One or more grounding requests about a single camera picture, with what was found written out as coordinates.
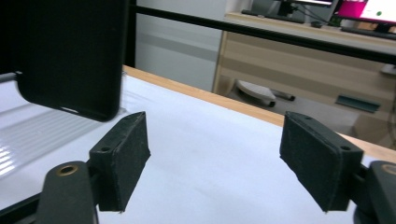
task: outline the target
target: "desk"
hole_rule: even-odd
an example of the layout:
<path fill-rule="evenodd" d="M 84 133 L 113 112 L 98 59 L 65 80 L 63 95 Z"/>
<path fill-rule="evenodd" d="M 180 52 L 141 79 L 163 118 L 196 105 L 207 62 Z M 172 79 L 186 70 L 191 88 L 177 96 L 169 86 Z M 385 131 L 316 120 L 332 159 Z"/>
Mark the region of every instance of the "desk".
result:
<path fill-rule="evenodd" d="M 101 223 L 352 223 L 353 204 L 346 213 L 325 215 L 279 158 L 282 116 L 124 70 L 132 77 L 124 78 L 121 105 L 129 113 L 147 112 L 152 156 L 127 211 L 100 213 Z M 0 209 L 39 192 L 53 166 L 87 160 L 116 121 L 0 179 Z M 353 141 L 396 161 L 394 152 Z"/>
<path fill-rule="evenodd" d="M 317 29 L 305 24 L 261 19 L 240 13 L 229 13 L 226 19 L 274 32 L 393 54 L 396 62 L 396 44 L 391 40 L 343 33 L 332 27 Z M 385 123 L 396 80 L 380 72 L 383 66 L 383 63 L 224 32 L 213 92 L 227 95 L 234 81 L 241 79 L 296 97 L 351 110 L 387 127 Z M 339 105 L 335 102 L 340 95 L 376 103 L 380 107 L 370 113 Z M 363 137 L 367 129 L 357 129 L 357 132 L 359 137 Z"/>

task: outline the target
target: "monitor stand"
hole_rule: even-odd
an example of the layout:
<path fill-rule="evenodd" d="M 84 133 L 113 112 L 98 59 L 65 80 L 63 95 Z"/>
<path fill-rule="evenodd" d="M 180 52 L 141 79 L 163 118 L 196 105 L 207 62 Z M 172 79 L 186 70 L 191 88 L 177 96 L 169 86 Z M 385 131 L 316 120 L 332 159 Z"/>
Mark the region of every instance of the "monitor stand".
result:
<path fill-rule="evenodd" d="M 357 35 L 368 35 L 384 39 L 396 40 L 396 34 L 390 32 L 390 24 L 378 24 L 374 30 L 362 30 L 352 27 L 341 27 L 341 31 Z"/>
<path fill-rule="evenodd" d="M 291 5 L 291 2 L 280 2 L 279 11 L 277 15 L 267 14 L 264 17 L 268 19 L 274 19 L 279 21 L 290 21 L 296 23 L 304 23 L 304 20 L 295 19 L 288 17 L 289 14 L 292 14 L 294 11 L 294 7 Z"/>

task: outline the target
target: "computer monitor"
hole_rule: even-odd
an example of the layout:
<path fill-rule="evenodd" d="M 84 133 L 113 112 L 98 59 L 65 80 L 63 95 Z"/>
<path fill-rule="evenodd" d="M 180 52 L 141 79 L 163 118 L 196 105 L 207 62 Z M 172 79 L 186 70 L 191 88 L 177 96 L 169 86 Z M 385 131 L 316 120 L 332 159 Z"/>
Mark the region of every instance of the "computer monitor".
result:
<path fill-rule="evenodd" d="M 352 21 L 374 23 L 374 30 L 362 30 L 351 27 L 342 27 L 342 31 L 396 39 L 396 35 L 389 32 L 396 26 L 395 0 L 339 0 L 334 17 Z"/>
<path fill-rule="evenodd" d="M 21 96 L 89 119 L 113 119 L 129 1 L 0 2 L 0 72 L 18 71 Z"/>
<path fill-rule="evenodd" d="M 290 18 L 291 15 L 295 11 L 295 7 L 293 4 L 300 5 L 308 5 L 315 7 L 331 7 L 333 0 L 276 0 L 280 2 L 279 10 L 276 15 L 269 14 L 265 15 L 266 18 L 282 20 L 282 21 L 291 21 L 297 23 L 304 23 L 304 20 Z"/>

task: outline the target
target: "floor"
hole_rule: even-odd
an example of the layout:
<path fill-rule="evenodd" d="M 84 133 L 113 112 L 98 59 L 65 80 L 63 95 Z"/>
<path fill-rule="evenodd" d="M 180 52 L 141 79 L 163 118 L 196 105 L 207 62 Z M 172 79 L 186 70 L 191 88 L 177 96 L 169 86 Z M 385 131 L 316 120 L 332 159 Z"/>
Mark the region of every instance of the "floor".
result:
<path fill-rule="evenodd" d="M 358 114 L 335 106 L 324 105 L 301 97 L 296 97 L 294 101 L 277 97 L 276 105 L 270 107 L 269 101 L 252 97 L 240 91 L 236 87 L 233 88 L 227 97 L 273 111 L 277 114 L 283 115 L 286 111 L 302 113 L 318 120 L 335 132 L 356 137 L 356 133 L 353 130 L 353 124 L 358 118 Z"/>

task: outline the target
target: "black metal rail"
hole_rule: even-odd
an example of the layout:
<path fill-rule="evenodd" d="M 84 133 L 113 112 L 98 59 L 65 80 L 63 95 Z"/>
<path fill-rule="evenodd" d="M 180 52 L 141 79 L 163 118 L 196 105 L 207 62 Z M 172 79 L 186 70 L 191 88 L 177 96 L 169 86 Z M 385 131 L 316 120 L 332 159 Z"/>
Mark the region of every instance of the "black metal rail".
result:
<path fill-rule="evenodd" d="M 241 35 L 255 36 L 258 38 L 274 40 L 285 44 L 291 44 L 309 49 L 323 50 L 330 53 L 346 55 L 364 60 L 375 61 L 380 63 L 392 63 L 392 64 L 396 63 L 396 55 L 394 54 L 388 54 L 388 53 L 383 53 L 368 49 L 359 49 L 359 48 L 331 43 L 327 41 L 316 40 L 313 38 L 282 34 L 278 32 L 263 30 L 245 25 L 234 24 L 226 21 L 215 21 L 206 18 L 194 17 L 190 15 L 169 12 L 169 11 L 164 11 L 149 7 L 139 7 L 136 5 L 131 5 L 131 10 L 138 14 L 149 15 L 171 21 L 186 22 L 189 24 L 204 26 L 222 31 L 233 32 Z"/>

